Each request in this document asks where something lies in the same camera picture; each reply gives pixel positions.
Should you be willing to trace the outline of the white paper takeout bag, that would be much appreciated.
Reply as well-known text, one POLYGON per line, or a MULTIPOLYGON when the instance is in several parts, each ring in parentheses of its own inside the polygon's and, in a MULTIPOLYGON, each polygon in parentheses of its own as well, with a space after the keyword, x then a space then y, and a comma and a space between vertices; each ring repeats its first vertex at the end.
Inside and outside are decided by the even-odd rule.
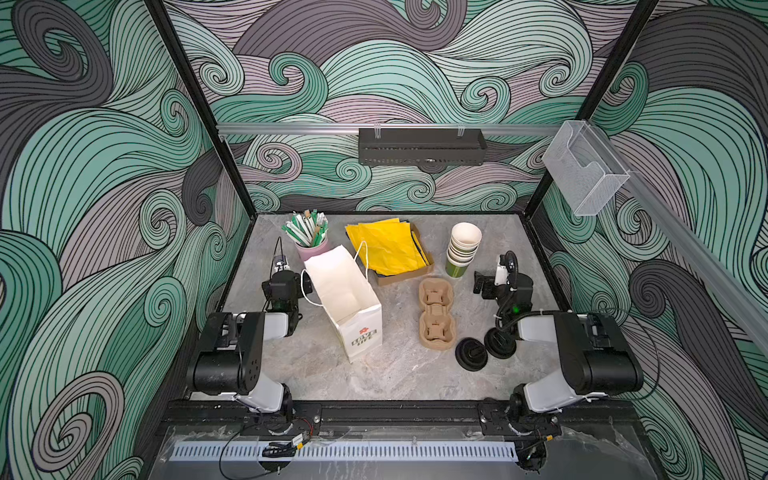
POLYGON ((354 254, 338 246, 305 262, 302 271, 354 363, 383 344, 383 309, 368 280, 368 247, 363 241, 354 254))

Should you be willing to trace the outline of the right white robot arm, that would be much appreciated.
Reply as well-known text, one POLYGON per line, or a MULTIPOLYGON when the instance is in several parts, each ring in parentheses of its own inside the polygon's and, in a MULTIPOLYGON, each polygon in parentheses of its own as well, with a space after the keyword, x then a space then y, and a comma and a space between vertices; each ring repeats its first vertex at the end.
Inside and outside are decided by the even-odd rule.
POLYGON ((499 256, 492 275, 475 272, 473 292, 497 304, 494 326, 483 339, 486 355, 509 359, 522 342, 557 347, 558 367, 520 384, 510 395, 509 416, 547 414, 565 407, 639 391, 642 367, 616 321, 599 312, 537 310, 534 282, 519 271, 513 251, 499 256))

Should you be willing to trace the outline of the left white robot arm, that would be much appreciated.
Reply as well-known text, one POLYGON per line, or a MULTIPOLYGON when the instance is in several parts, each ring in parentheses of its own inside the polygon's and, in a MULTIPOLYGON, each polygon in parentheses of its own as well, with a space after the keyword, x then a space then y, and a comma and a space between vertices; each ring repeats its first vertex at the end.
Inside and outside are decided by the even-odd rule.
POLYGON ((287 385, 261 372, 264 344, 293 335, 303 318, 299 299, 313 291, 305 273, 278 271, 262 283, 265 305, 252 312, 208 316, 186 381, 192 401, 232 401, 254 414, 293 419, 287 385))

